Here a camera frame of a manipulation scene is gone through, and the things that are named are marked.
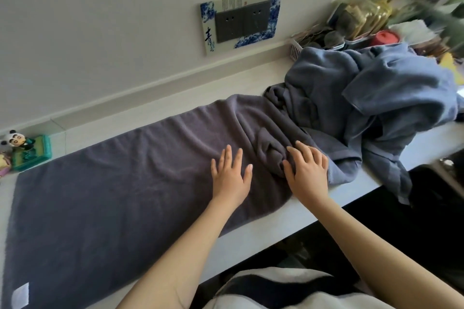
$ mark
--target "hand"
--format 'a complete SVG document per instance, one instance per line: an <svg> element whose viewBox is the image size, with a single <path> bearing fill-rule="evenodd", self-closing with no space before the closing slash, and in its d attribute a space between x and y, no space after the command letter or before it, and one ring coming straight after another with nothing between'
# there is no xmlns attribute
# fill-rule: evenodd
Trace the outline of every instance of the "hand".
<svg viewBox="0 0 464 309"><path fill-rule="evenodd" d="M232 148L228 145L222 150L217 169L216 160L211 160L212 200L223 202L234 210L243 203L252 183L251 164L246 167L242 179L242 156L240 148L232 165Z"/></svg>
<svg viewBox="0 0 464 309"><path fill-rule="evenodd" d="M295 146L287 147L293 156L296 173L287 160L283 161L283 170L292 193L307 208L328 199L327 169L328 158L316 148L299 141Z"/></svg>

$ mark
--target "red lid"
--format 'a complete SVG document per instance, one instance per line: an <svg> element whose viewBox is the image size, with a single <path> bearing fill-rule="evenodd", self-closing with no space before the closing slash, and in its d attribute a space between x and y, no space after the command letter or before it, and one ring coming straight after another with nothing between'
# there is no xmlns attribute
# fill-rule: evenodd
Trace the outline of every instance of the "red lid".
<svg viewBox="0 0 464 309"><path fill-rule="evenodd" d="M399 43L399 37L392 31L380 31L371 41L371 46Z"/></svg>

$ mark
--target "towel label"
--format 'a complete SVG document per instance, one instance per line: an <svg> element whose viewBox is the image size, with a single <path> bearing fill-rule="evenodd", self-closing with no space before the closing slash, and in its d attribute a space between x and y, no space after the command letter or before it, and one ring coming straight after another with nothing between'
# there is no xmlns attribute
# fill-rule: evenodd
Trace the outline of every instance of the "towel label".
<svg viewBox="0 0 464 309"><path fill-rule="evenodd" d="M12 309L21 309L29 304L29 282L16 288L11 296Z"/></svg>

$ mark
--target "green figurine base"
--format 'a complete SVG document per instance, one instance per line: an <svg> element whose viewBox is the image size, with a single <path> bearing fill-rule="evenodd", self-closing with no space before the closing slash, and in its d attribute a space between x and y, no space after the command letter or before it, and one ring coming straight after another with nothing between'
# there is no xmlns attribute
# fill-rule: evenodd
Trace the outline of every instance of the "green figurine base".
<svg viewBox="0 0 464 309"><path fill-rule="evenodd" d="M12 166L14 171L24 171L49 159L51 159L50 138L38 136L35 138L34 148L31 150L14 149Z"/></svg>

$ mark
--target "finger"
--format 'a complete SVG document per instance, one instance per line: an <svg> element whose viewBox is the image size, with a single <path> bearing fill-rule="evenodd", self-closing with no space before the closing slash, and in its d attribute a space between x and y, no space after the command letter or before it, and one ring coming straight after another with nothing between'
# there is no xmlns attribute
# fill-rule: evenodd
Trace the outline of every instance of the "finger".
<svg viewBox="0 0 464 309"><path fill-rule="evenodd" d="M295 146L298 148L298 150L303 155L305 162L314 161L313 153L311 152L311 149L307 145L305 145L304 143L301 143L300 141L296 141Z"/></svg>
<svg viewBox="0 0 464 309"><path fill-rule="evenodd" d="M322 168L327 172L328 170L328 157L322 154Z"/></svg>
<svg viewBox="0 0 464 309"><path fill-rule="evenodd" d="M289 153L293 157L293 160L295 160L295 165L296 166L305 164L305 160L303 159L303 155L301 155L301 152L298 149L293 148L293 147L287 147L287 150L289 151Z"/></svg>
<svg viewBox="0 0 464 309"><path fill-rule="evenodd" d="M285 173L285 178L287 179L287 182L291 188L293 186L293 182L295 182L295 175L293 174L291 165L287 160L284 160L282 164L283 164L283 172Z"/></svg>
<svg viewBox="0 0 464 309"><path fill-rule="evenodd" d="M319 166L322 166L322 153L319 149L317 148L314 148L314 147L309 147L311 149L311 152L313 154L313 157L314 157L314 162L319 165Z"/></svg>
<svg viewBox="0 0 464 309"><path fill-rule="evenodd" d="M232 147L230 144L225 148L224 168L229 169L232 166Z"/></svg>
<svg viewBox="0 0 464 309"><path fill-rule="evenodd" d="M250 186L252 185L252 177L253 177L253 165L248 165L245 169L245 173L243 175L243 184L246 186L248 191L250 190Z"/></svg>
<svg viewBox="0 0 464 309"><path fill-rule="evenodd" d="M218 174L218 171L216 170L216 160L211 159L211 176L214 178Z"/></svg>
<svg viewBox="0 0 464 309"><path fill-rule="evenodd" d="M222 169L224 168L224 159L225 159L225 150L223 149L222 152L221 152L221 158L219 158L219 172L222 171Z"/></svg>
<svg viewBox="0 0 464 309"><path fill-rule="evenodd" d="M235 159L233 161L233 169L241 171L242 169L242 156L243 156L243 149L240 148L237 151L237 155L235 155Z"/></svg>

